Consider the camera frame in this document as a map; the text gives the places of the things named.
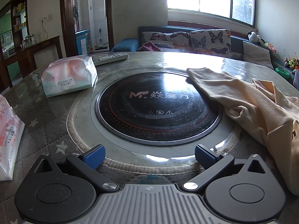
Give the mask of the cream sweatshirt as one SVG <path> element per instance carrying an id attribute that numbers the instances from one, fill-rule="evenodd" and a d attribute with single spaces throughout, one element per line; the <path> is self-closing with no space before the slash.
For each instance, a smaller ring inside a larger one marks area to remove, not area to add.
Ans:
<path id="1" fill-rule="evenodd" d="M 298 97 L 285 96 L 272 81 L 247 83 L 208 68 L 187 69 L 193 83 L 226 115 L 266 146 L 288 187 L 298 195 Z"/>

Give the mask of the black round induction cooktop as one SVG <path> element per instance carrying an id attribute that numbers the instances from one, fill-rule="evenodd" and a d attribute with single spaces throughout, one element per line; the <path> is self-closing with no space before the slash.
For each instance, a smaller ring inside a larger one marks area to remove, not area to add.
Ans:
<path id="1" fill-rule="evenodd" d="M 124 140 L 175 146 L 211 133 L 223 108 L 186 75 L 147 72 L 107 85 L 96 98 L 95 113 L 107 130 Z"/>

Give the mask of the pink tissue pack near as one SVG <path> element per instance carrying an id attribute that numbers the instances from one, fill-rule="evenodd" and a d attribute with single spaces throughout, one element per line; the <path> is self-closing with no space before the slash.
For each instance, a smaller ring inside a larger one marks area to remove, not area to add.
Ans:
<path id="1" fill-rule="evenodd" d="M 0 104 L 0 181 L 11 181 L 25 124 L 3 95 Z"/>

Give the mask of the pink tissue pack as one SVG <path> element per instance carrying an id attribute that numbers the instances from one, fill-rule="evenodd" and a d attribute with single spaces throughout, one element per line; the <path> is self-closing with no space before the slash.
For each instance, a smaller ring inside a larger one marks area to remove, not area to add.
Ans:
<path id="1" fill-rule="evenodd" d="M 0 181 L 11 181 L 25 124 L 3 95 L 0 104 Z"/>
<path id="2" fill-rule="evenodd" d="M 50 63 L 41 76 L 46 97 L 91 88 L 97 79 L 92 57 L 79 55 Z"/>

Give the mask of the pink tissue pack far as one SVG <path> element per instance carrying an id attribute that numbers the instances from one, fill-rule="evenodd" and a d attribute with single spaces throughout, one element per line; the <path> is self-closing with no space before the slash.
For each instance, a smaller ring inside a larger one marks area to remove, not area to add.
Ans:
<path id="1" fill-rule="evenodd" d="M 41 76 L 46 97 L 91 88 L 97 79 L 92 57 L 79 55 L 50 63 Z"/>

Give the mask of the grey remote control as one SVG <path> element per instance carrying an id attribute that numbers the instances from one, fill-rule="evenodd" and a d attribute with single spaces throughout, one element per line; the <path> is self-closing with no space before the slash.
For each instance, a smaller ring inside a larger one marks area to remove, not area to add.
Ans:
<path id="1" fill-rule="evenodd" d="M 120 60 L 126 60 L 129 58 L 129 55 L 124 52 L 118 52 L 118 53 L 102 53 L 102 54 L 93 54 L 91 55 L 92 60 L 95 64 L 95 66 L 103 65 L 107 63 L 117 62 Z"/>

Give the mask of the green plastic bowl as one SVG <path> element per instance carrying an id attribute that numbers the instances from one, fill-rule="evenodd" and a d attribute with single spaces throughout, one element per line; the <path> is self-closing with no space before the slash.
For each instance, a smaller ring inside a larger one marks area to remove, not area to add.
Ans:
<path id="1" fill-rule="evenodd" d="M 282 76 L 286 80 L 288 80 L 290 78 L 290 74 L 281 68 L 278 68 L 278 67 L 275 68 L 275 72 L 277 72 L 280 76 Z"/>

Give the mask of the grey plain cushion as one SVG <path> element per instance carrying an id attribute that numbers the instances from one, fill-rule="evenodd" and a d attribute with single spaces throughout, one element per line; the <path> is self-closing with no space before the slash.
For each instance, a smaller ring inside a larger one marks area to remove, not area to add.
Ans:
<path id="1" fill-rule="evenodd" d="M 253 64 L 274 69 L 271 62 L 270 52 L 260 46 L 242 41 L 243 44 L 243 60 Z"/>

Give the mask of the butterfly cushion right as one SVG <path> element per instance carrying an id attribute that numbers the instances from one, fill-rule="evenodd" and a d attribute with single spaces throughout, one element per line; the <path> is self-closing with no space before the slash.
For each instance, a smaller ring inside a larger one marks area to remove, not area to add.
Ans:
<path id="1" fill-rule="evenodd" d="M 229 29 L 203 29 L 189 33 L 195 54 L 232 58 L 231 31 Z"/>

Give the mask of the butterfly cushion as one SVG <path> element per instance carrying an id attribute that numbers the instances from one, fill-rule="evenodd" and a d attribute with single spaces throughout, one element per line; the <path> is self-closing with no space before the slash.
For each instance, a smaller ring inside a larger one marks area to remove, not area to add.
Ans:
<path id="1" fill-rule="evenodd" d="M 189 51 L 189 33 L 187 32 L 153 32 L 141 33 L 141 44 L 151 42 L 163 52 L 183 52 Z"/>
<path id="2" fill-rule="evenodd" d="M 231 31 L 229 29 L 203 29 L 189 33 L 195 54 L 232 58 Z"/>

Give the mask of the blue corner sofa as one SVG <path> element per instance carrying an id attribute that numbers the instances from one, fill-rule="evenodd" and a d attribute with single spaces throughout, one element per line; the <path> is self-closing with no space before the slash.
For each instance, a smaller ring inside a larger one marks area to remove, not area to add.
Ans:
<path id="1" fill-rule="evenodd" d="M 211 26 L 203 25 L 199 28 L 192 28 L 192 27 L 183 27 L 183 26 L 140 26 L 138 27 L 138 38 L 126 38 L 115 45 L 110 51 L 111 52 L 134 52 L 139 47 L 141 47 L 141 33 L 146 31 L 153 31 L 153 32 L 163 32 L 163 33 L 172 33 L 172 32 L 191 32 L 194 30 L 203 30 L 203 29 L 212 29 Z M 232 55 L 233 59 L 242 60 L 243 59 L 243 44 L 242 41 L 246 41 L 252 43 L 254 45 L 260 46 L 264 49 L 269 50 L 267 47 L 253 43 L 248 39 L 244 38 L 241 34 L 232 31 L 231 32 L 231 45 L 232 45 Z M 287 67 L 284 66 L 284 61 L 272 53 L 270 50 L 270 57 L 272 66 L 274 68 L 281 68 L 287 71 L 290 74 L 290 78 L 287 80 L 290 83 L 293 83 L 293 79 L 295 77 L 295 73 Z"/>

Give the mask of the plush toys pile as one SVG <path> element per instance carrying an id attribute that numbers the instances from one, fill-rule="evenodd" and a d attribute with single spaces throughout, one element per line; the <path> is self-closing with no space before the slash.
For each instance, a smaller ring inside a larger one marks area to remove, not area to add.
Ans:
<path id="1" fill-rule="evenodd" d="M 291 69 L 291 70 L 299 70 L 299 59 L 297 59 L 297 58 L 292 58 L 292 59 L 285 58 L 284 59 L 284 66 Z"/>

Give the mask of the butterfly cushion left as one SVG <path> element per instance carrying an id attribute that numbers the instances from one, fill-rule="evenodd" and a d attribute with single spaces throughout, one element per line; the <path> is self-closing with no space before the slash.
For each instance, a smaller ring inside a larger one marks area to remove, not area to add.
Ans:
<path id="1" fill-rule="evenodd" d="M 153 32 L 141 33 L 141 44 L 151 42 L 163 52 L 183 52 L 189 51 L 189 33 L 187 32 Z"/>

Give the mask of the blue white small cabinet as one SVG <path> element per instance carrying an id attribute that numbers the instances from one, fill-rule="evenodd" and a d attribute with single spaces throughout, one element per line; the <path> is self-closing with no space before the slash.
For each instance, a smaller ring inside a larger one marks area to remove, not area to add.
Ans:
<path id="1" fill-rule="evenodd" d="M 79 55 L 89 55 L 88 43 L 87 43 L 88 33 L 89 30 L 87 29 L 75 32 L 76 45 L 77 45 Z"/>

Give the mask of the colourful small toy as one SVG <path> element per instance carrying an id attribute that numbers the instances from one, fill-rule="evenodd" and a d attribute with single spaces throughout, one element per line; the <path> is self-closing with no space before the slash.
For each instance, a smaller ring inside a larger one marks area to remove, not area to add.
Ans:
<path id="1" fill-rule="evenodd" d="M 265 42 L 264 46 L 267 47 L 272 53 L 277 53 L 275 47 L 271 43 Z"/>

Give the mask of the magenta cloth on sofa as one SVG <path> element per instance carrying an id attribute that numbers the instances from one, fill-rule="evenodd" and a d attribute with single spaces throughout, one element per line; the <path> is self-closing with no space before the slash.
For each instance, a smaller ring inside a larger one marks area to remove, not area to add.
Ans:
<path id="1" fill-rule="evenodd" d="M 160 52 L 161 50 L 155 46 L 151 41 L 144 43 L 137 52 Z"/>

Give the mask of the black white plush toy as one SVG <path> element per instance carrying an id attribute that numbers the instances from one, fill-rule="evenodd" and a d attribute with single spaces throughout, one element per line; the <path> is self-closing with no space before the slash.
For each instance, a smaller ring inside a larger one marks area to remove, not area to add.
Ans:
<path id="1" fill-rule="evenodd" d="M 261 38 L 261 36 L 256 34 L 254 31 L 251 31 L 248 33 L 248 39 L 251 42 L 262 45 L 262 46 L 265 44 L 265 41 Z"/>

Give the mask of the dark wooden shelf unit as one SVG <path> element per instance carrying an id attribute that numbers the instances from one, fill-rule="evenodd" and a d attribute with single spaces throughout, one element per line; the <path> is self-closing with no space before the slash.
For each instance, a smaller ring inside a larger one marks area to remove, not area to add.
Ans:
<path id="1" fill-rule="evenodd" d="M 10 0 L 1 9 L 1 81 L 5 88 L 12 85 L 9 67 L 19 70 L 23 77 L 30 74 L 32 66 L 23 41 L 29 35 L 27 0 Z"/>

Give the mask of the dark wooden door frame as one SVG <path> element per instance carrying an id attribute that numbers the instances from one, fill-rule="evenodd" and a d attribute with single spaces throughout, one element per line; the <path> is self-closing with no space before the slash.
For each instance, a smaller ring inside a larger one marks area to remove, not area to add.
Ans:
<path id="1" fill-rule="evenodd" d="M 105 0 L 107 12 L 107 33 L 109 48 L 115 45 L 112 26 L 112 0 Z M 60 0 L 60 17 L 63 33 L 63 42 L 66 57 L 78 55 L 78 49 L 75 38 L 75 28 L 73 24 L 73 0 Z"/>

